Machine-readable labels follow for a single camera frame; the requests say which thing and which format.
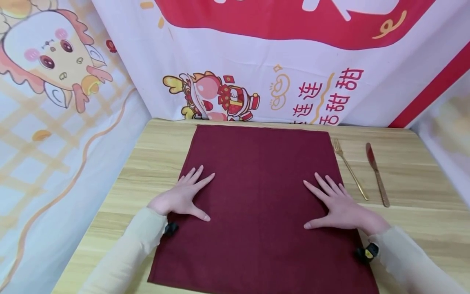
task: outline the knife handle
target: knife handle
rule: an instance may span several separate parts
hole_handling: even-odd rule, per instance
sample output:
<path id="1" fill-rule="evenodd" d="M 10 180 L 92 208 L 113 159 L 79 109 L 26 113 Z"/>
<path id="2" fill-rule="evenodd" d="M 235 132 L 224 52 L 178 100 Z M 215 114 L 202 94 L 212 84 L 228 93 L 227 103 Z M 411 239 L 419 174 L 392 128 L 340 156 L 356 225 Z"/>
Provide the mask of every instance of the knife handle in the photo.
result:
<path id="1" fill-rule="evenodd" d="M 382 203 L 385 207 L 390 207 L 390 201 L 388 200 L 387 192 L 385 191 L 384 183 L 380 173 L 376 171 L 377 184 L 379 185 L 380 196 L 382 197 Z"/>

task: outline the golden fork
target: golden fork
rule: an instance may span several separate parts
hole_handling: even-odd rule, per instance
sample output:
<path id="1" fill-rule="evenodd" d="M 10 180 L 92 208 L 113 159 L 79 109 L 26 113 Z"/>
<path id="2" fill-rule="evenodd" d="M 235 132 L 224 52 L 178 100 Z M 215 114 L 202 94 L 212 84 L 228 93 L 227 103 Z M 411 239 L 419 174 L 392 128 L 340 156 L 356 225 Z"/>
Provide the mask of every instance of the golden fork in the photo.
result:
<path id="1" fill-rule="evenodd" d="M 367 197 L 367 193 L 364 191 L 364 188 L 362 187 L 362 185 L 359 183 L 359 180 L 358 180 L 358 179 L 356 178 L 356 176 L 354 175 L 353 170 L 351 169 L 351 167 L 349 166 L 349 163 L 347 162 L 346 158 L 345 158 L 344 155 L 343 155 L 343 150 L 341 149 L 341 145 L 339 144 L 339 140 L 336 139 L 336 138 L 333 139 L 333 147 L 335 148 L 336 154 L 338 154 L 339 156 L 341 156 L 341 158 L 342 158 L 343 161 L 345 162 L 346 167 L 349 169 L 349 172 L 351 173 L 352 178 L 353 178 L 354 181 L 356 182 L 357 187 L 359 188 L 360 193 L 362 194 L 362 196 L 364 197 L 365 200 L 369 201 L 369 198 Z"/>

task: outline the red banner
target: red banner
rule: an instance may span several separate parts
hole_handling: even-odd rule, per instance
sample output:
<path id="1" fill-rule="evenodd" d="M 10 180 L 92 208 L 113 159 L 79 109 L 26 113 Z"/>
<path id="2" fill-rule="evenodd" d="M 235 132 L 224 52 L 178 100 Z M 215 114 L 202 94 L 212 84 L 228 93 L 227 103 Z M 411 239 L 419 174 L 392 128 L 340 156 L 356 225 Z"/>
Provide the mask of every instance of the red banner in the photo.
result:
<path id="1" fill-rule="evenodd" d="M 435 0 L 155 0 L 182 28 L 268 40 L 313 40 L 346 50 L 400 40 Z"/>

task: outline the cream sleeve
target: cream sleeve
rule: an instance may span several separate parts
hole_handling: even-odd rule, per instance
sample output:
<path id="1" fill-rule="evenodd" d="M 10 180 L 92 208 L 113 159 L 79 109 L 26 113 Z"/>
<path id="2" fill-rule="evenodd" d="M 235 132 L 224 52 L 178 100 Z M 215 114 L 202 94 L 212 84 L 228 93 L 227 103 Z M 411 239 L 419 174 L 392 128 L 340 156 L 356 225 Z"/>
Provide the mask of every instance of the cream sleeve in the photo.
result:
<path id="1" fill-rule="evenodd" d="M 467 294 L 402 229 L 392 227 L 369 241 L 379 247 L 380 263 L 409 294 Z"/>
<path id="2" fill-rule="evenodd" d="M 145 257 L 160 243 L 166 225 L 166 216 L 147 207 L 141 209 L 78 293 L 124 293 Z"/>

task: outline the fork handle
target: fork handle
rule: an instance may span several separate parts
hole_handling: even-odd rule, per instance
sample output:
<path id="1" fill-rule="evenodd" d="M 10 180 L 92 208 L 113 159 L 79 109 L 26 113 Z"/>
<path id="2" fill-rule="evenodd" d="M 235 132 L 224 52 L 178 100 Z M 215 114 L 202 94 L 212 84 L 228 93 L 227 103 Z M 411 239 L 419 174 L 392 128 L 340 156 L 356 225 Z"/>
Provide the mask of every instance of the fork handle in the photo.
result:
<path id="1" fill-rule="evenodd" d="M 341 158 L 342 158 L 343 161 L 345 162 L 346 167 L 349 169 L 349 172 L 351 173 L 352 178 L 353 178 L 354 181 L 356 182 L 356 185 L 357 185 L 357 187 L 359 188 L 360 193 L 362 194 L 362 196 L 364 197 L 365 200 L 369 201 L 369 197 L 367 197 L 366 191 L 364 190 L 364 188 L 363 188 L 362 185 L 360 184 L 359 180 L 356 178 L 356 175 L 354 174 L 353 169 L 351 169 L 351 167 L 349 166 L 348 161 L 347 161 L 346 158 L 345 158 L 344 156 L 342 156 L 342 155 L 341 155 Z"/>

